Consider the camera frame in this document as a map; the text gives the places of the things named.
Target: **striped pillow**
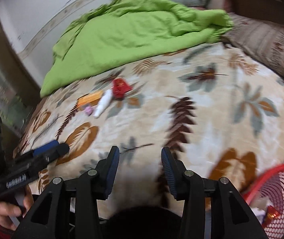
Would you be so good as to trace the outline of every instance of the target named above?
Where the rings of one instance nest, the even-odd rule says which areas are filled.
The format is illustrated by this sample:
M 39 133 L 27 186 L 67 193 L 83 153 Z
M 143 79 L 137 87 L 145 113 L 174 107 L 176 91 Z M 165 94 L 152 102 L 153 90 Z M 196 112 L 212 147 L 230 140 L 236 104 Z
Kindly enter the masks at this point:
M 284 25 L 229 14 L 234 27 L 221 40 L 241 48 L 284 77 Z

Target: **orange box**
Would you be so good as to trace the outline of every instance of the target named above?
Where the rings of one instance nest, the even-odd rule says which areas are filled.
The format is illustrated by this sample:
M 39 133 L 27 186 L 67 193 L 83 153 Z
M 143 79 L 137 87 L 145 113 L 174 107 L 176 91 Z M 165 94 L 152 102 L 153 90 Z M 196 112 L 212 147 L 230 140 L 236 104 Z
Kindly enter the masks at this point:
M 95 106 L 100 101 L 102 95 L 103 95 L 103 91 L 97 91 L 95 93 L 89 93 L 89 94 L 83 95 L 82 97 L 78 99 L 77 107 L 79 108 L 87 104 L 90 104 L 91 106 Z

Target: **white tube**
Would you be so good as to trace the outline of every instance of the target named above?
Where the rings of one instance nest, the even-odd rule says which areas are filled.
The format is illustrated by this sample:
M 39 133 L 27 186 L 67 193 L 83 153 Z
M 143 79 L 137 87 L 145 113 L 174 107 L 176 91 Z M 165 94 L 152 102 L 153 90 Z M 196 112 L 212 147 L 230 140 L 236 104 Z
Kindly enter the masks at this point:
M 94 118 L 98 118 L 103 111 L 110 105 L 110 102 L 112 101 L 113 98 L 113 92 L 112 89 L 106 90 L 100 99 L 97 108 L 95 109 L 93 113 Z

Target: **floral bedspread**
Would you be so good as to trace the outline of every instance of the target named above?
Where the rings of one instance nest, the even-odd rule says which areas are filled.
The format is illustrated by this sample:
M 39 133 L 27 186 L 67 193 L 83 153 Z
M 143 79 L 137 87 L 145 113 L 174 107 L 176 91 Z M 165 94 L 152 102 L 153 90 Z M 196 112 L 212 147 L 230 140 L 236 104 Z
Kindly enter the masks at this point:
M 133 90 L 114 100 L 98 119 L 76 108 L 79 97 L 111 87 L 122 77 Z M 76 81 L 45 101 L 21 141 L 26 152 L 53 139 L 70 152 L 31 184 L 41 193 L 56 176 L 72 179 L 120 148 L 113 191 L 98 202 L 108 218 L 123 208 L 158 205 L 180 214 L 169 194 L 160 154 L 202 177 L 228 177 L 238 190 L 284 162 L 284 80 L 222 43 L 154 56 Z

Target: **pink small object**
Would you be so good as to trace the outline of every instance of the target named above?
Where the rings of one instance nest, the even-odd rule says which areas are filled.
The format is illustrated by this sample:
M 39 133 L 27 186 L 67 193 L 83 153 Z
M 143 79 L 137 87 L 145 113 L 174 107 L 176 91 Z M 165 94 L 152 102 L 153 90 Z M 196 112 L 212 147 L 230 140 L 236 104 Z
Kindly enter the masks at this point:
M 90 116 L 93 113 L 93 108 L 89 105 L 84 109 L 85 113 Z

